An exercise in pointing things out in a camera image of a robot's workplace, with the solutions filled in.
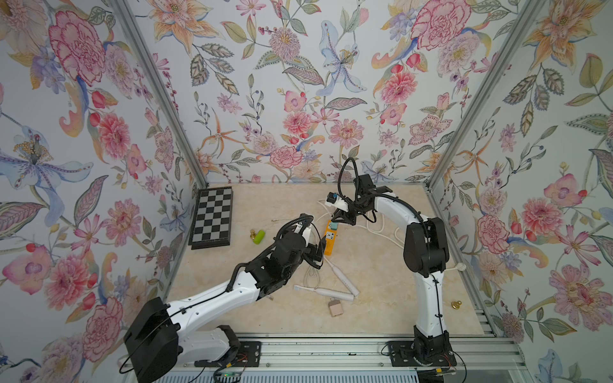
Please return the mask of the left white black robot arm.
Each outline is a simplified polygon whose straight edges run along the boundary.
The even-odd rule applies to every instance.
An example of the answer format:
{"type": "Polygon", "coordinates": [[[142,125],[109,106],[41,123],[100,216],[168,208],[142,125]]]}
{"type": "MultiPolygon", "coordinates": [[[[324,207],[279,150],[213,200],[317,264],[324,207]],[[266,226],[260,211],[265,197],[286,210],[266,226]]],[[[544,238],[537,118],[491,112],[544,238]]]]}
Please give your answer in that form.
{"type": "Polygon", "coordinates": [[[238,264],[228,282],[170,303],[150,300],[124,336],[128,356],[123,363],[139,382],[154,382],[180,363],[228,364],[240,347],[231,327],[196,331],[285,287],[302,263],[320,268],[325,247],[325,239],[312,237],[311,228],[295,226],[276,236],[252,261],[238,264]]]}

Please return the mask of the black white checkerboard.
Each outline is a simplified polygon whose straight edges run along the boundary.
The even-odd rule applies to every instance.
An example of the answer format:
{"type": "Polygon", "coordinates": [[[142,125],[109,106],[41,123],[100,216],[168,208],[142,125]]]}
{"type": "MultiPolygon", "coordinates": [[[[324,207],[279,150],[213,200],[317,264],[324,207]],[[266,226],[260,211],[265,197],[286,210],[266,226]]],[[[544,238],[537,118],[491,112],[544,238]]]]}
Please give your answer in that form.
{"type": "Polygon", "coordinates": [[[233,190],[231,187],[198,191],[189,245],[193,250],[231,244],[233,190]]]}

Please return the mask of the orange power strip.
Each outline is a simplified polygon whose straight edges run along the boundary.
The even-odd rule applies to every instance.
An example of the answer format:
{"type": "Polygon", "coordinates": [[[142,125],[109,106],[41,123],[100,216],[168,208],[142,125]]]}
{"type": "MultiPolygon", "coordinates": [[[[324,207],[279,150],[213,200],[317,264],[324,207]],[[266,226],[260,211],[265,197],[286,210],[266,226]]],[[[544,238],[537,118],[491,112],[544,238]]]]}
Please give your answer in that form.
{"type": "Polygon", "coordinates": [[[325,230],[325,233],[324,233],[324,235],[325,235],[324,239],[325,239],[325,242],[326,242],[325,249],[324,249],[324,255],[325,256],[331,256],[332,255],[332,252],[333,252],[334,247],[335,247],[335,241],[336,241],[336,238],[338,236],[338,230],[337,231],[331,231],[328,228],[328,223],[327,223],[326,230],[325,230]]]}

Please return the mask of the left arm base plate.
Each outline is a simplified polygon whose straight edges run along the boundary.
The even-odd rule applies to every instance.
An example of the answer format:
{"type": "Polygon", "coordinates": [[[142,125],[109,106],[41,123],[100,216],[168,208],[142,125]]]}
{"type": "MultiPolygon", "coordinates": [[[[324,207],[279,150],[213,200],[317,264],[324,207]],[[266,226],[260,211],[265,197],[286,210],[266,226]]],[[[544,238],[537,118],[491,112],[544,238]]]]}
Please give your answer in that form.
{"type": "Polygon", "coordinates": [[[194,362],[194,367],[238,366],[240,368],[259,367],[262,356],[262,342],[241,342],[239,346],[231,349],[218,361],[200,360],[194,362]]]}

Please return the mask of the pink USB charger plug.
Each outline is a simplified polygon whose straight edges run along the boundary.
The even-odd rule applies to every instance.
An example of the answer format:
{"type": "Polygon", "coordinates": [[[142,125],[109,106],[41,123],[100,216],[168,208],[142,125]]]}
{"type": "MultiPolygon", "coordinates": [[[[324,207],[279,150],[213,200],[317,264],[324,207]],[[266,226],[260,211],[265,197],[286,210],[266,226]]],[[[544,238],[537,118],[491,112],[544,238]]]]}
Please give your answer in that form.
{"type": "Polygon", "coordinates": [[[332,318],[338,317],[344,313],[343,305],[340,300],[332,299],[328,303],[328,308],[330,311],[330,316],[332,318]]]}

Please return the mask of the aluminium mounting rail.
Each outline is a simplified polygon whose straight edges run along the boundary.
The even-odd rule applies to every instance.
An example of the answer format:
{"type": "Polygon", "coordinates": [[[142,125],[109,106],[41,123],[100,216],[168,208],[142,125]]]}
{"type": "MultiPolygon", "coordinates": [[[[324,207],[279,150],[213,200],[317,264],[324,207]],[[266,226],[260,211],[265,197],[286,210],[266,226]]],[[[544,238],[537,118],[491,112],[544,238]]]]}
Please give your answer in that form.
{"type": "MultiPolygon", "coordinates": [[[[259,344],[252,353],[262,370],[390,370],[410,368],[427,370],[413,357],[401,358],[388,346],[398,342],[407,347],[412,338],[375,336],[308,337],[289,335],[263,336],[245,334],[239,337],[243,348],[259,344]]],[[[439,357],[447,368],[456,362],[458,371],[465,370],[523,370],[525,361],[518,346],[507,338],[452,337],[452,352],[439,357]]]]}

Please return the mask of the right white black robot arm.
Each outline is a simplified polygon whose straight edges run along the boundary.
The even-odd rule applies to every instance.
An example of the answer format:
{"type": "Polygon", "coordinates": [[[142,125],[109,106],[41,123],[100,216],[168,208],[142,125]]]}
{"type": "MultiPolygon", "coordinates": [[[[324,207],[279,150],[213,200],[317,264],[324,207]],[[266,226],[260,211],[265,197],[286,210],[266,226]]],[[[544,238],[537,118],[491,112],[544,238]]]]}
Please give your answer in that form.
{"type": "Polygon", "coordinates": [[[442,308],[442,287],[450,260],[445,224],[438,217],[425,218],[388,187],[377,187],[369,175],[354,179],[355,197],[341,190],[328,194],[334,223],[354,226],[359,216],[380,213],[405,231],[403,258],[413,272],[418,292],[418,320],[413,327],[414,357],[429,364],[435,357],[452,351],[442,308]]]}

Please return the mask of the white electric toothbrush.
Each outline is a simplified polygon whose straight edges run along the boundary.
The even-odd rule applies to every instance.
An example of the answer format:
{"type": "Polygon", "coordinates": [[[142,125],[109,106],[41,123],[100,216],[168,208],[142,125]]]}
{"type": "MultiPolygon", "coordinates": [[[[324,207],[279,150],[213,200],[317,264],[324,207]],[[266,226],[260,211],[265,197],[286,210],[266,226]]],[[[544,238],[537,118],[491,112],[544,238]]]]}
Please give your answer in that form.
{"type": "Polygon", "coordinates": [[[335,266],[328,258],[325,258],[324,261],[326,264],[332,269],[333,273],[336,277],[343,283],[343,285],[351,292],[354,297],[359,296],[359,289],[351,282],[351,280],[341,271],[340,268],[335,266]]]}
{"type": "Polygon", "coordinates": [[[336,290],[329,290],[325,288],[304,287],[300,285],[294,285],[294,289],[309,291],[309,292],[312,292],[312,293],[315,293],[317,295],[321,295],[327,298],[333,298],[333,299],[347,301],[347,302],[354,301],[354,295],[352,295],[351,293],[345,293],[345,292],[336,291],[336,290]]]}

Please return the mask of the green small object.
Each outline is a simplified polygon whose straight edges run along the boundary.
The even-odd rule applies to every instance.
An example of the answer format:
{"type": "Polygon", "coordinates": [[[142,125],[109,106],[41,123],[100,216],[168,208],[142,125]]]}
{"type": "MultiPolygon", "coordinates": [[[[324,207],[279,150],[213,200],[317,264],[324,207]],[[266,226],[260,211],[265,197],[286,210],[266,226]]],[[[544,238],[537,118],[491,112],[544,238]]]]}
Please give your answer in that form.
{"type": "Polygon", "coordinates": [[[255,239],[252,239],[252,242],[253,242],[254,244],[260,244],[260,243],[262,242],[262,240],[263,240],[264,236],[265,236],[265,231],[263,231],[263,230],[259,230],[259,231],[257,231],[257,233],[256,233],[256,237],[255,237],[255,239]]]}

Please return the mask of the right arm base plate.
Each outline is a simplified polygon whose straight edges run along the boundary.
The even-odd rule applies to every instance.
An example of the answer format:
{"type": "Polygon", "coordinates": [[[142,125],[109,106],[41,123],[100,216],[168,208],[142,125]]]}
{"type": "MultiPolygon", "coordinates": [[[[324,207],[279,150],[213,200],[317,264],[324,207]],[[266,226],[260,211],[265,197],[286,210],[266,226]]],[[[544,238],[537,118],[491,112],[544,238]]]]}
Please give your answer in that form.
{"type": "Polygon", "coordinates": [[[435,346],[415,345],[413,341],[389,341],[386,343],[392,367],[440,367],[449,368],[458,365],[450,344],[435,346]]]}

